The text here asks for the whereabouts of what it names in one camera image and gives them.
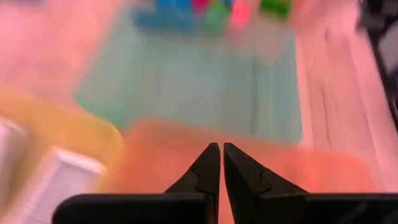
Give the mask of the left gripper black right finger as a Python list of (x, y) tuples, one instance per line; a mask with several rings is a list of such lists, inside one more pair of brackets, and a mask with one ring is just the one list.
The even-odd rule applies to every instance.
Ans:
[(224, 178), (236, 223), (397, 224), (397, 194), (310, 193), (224, 144)]

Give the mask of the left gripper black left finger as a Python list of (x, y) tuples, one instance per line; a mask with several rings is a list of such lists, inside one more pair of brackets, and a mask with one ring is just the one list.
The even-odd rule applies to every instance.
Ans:
[(217, 223), (220, 148), (210, 143), (161, 194), (79, 194), (54, 211), (53, 224)]

